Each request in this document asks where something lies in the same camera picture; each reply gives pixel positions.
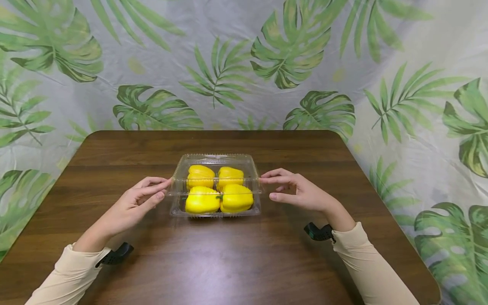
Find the leaf print curtain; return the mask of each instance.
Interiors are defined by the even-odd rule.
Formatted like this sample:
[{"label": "leaf print curtain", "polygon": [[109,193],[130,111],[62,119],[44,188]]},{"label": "leaf print curtain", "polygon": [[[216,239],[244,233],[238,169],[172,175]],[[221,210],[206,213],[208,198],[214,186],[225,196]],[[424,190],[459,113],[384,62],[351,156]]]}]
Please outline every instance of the leaf print curtain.
[{"label": "leaf print curtain", "polygon": [[488,304],[488,3],[0,0],[0,260],[98,130],[323,129]]}]

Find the left hand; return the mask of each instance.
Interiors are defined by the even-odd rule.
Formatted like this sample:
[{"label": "left hand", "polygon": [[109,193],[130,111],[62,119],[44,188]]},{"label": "left hand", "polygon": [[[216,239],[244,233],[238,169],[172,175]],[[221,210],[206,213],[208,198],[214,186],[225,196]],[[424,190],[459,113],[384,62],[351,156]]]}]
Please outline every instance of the left hand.
[{"label": "left hand", "polygon": [[171,179],[146,177],[139,181],[103,214],[73,246],[78,252],[99,252],[115,235],[136,224],[164,199]]}]

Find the plastic clamshell container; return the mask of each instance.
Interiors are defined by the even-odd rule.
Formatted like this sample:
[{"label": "plastic clamshell container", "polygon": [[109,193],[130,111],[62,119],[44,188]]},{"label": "plastic clamshell container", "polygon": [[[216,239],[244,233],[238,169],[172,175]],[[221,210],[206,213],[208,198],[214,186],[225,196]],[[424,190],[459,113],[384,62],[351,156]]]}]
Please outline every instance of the plastic clamshell container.
[{"label": "plastic clamshell container", "polygon": [[[188,170],[192,165],[203,165],[210,168],[215,173],[215,178],[204,178],[204,179],[188,179]],[[220,209],[214,213],[188,213],[185,211],[185,204],[190,189],[188,185],[195,185],[198,182],[203,182],[211,184],[209,180],[212,180],[213,189],[217,190],[217,185],[219,182],[219,169],[223,166],[232,167],[243,171],[244,177],[242,179],[237,179],[242,181],[243,186],[251,190],[254,203],[251,208],[236,213],[223,213]],[[232,183],[231,179],[226,179],[227,182]],[[228,154],[228,155],[207,155],[207,154],[186,154],[183,155],[176,167],[175,173],[173,175],[173,182],[168,191],[168,196],[173,197],[173,203],[171,205],[170,214],[172,216],[183,216],[183,217],[236,217],[236,216],[246,216],[246,215],[259,215],[261,213],[261,201],[259,195],[262,194],[263,188],[259,183],[259,175],[254,164],[254,160],[250,155],[245,154]]]}]

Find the black wrist strap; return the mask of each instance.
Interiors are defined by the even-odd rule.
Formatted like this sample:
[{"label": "black wrist strap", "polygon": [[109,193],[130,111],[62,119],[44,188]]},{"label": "black wrist strap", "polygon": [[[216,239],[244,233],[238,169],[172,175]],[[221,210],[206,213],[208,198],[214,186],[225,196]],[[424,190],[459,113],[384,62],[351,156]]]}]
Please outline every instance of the black wrist strap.
[{"label": "black wrist strap", "polygon": [[117,265],[122,263],[134,250],[134,247],[129,245],[128,243],[123,243],[121,246],[113,251],[111,250],[104,258],[102,258],[96,265],[95,268],[98,268],[100,264],[105,265]]},{"label": "black wrist strap", "polygon": [[309,223],[304,228],[304,231],[310,238],[318,242],[323,242],[329,239],[332,239],[335,242],[332,230],[333,229],[329,224],[322,227],[322,229],[319,229],[314,223]]}]

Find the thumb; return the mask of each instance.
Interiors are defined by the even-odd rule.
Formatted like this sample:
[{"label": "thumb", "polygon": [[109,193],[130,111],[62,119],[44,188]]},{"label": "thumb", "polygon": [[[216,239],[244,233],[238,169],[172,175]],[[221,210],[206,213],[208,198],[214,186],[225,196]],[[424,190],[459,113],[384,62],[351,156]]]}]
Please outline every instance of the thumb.
[{"label": "thumb", "polygon": [[297,195],[290,195],[284,193],[271,193],[269,194],[269,198],[272,201],[281,202],[281,203],[289,203],[289,204],[297,204]]},{"label": "thumb", "polygon": [[163,191],[157,192],[156,194],[149,197],[148,200],[146,200],[141,205],[139,205],[138,209],[140,209],[144,214],[146,214],[151,209],[155,208],[158,205],[158,203],[160,203],[161,200],[163,199],[164,199]]}]

